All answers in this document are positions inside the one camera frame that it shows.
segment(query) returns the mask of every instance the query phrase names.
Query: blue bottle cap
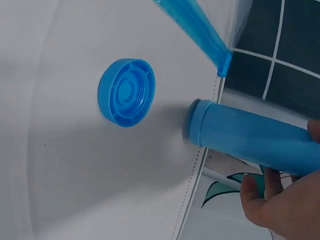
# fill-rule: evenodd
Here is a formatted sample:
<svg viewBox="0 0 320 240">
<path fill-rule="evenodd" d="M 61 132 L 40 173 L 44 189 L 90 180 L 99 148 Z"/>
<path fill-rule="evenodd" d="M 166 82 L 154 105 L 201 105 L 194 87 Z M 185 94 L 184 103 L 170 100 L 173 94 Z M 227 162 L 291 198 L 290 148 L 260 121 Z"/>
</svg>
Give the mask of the blue bottle cap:
<svg viewBox="0 0 320 240">
<path fill-rule="evenodd" d="M 100 80 L 98 105 L 108 120 L 129 128 L 147 115 L 155 90 L 155 74 L 146 61 L 120 59 L 108 67 Z"/>
</svg>

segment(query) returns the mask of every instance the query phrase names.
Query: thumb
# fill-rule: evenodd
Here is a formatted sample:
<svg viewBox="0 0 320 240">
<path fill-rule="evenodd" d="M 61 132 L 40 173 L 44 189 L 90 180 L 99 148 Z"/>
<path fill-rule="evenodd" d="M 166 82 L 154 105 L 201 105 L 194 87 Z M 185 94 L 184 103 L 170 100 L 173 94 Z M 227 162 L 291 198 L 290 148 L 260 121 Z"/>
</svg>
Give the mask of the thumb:
<svg viewBox="0 0 320 240">
<path fill-rule="evenodd" d="M 241 203 L 246 218 L 260 227 L 266 227 L 263 206 L 266 200 L 259 197 L 258 184 L 253 176 L 245 175 L 240 191 Z"/>
<path fill-rule="evenodd" d="M 311 138 L 320 143 L 320 120 L 309 120 L 307 125 Z"/>
</svg>

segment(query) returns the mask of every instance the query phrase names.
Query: blue container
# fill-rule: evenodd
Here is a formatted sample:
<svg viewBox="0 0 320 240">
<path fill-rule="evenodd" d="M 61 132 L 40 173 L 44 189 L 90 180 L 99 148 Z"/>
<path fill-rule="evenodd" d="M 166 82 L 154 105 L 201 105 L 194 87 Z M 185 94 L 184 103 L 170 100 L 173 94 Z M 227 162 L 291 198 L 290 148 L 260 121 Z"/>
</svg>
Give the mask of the blue container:
<svg viewBox="0 0 320 240">
<path fill-rule="evenodd" d="M 211 100 L 199 100 L 189 121 L 195 145 L 292 175 L 320 169 L 320 144 L 303 128 Z"/>
<path fill-rule="evenodd" d="M 152 67 L 142 59 L 115 61 L 104 72 L 97 93 L 101 113 L 124 127 L 138 124 L 148 113 L 156 90 Z"/>
</svg>

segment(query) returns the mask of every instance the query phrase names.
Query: finger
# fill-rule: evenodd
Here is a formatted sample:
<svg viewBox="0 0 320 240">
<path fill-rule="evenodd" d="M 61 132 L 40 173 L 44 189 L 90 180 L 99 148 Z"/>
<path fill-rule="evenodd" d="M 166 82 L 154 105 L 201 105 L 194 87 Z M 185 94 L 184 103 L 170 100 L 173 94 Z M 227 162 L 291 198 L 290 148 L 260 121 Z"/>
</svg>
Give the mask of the finger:
<svg viewBox="0 0 320 240">
<path fill-rule="evenodd" d="M 264 182 L 265 182 L 265 198 L 271 199 L 275 195 L 281 193 L 284 187 L 281 183 L 281 177 L 279 171 L 271 168 L 266 168 L 264 171 Z"/>
<path fill-rule="evenodd" d="M 247 219 L 260 227 L 266 227 L 262 213 L 266 200 L 259 198 L 258 185 L 254 177 L 250 175 L 243 177 L 240 197 Z"/>
<path fill-rule="evenodd" d="M 298 181 L 300 178 L 300 176 L 291 176 L 291 181 L 292 183 L 294 183 L 295 181 Z"/>
<path fill-rule="evenodd" d="M 320 143 L 320 120 L 309 120 L 307 124 L 311 138 Z"/>
</svg>

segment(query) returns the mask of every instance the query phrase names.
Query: hand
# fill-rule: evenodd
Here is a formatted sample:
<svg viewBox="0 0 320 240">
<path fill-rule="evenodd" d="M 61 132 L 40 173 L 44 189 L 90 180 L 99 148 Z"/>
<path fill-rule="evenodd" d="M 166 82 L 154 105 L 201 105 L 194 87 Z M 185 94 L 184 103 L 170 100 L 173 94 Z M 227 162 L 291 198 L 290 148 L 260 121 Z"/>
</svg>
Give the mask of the hand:
<svg viewBox="0 0 320 240">
<path fill-rule="evenodd" d="M 309 121 L 308 131 L 320 143 L 320 121 Z M 320 170 L 291 179 L 292 184 L 284 190 L 279 172 L 267 168 L 263 199 L 255 179 L 244 176 L 240 192 L 244 213 L 254 224 L 289 240 L 320 239 Z"/>
</svg>

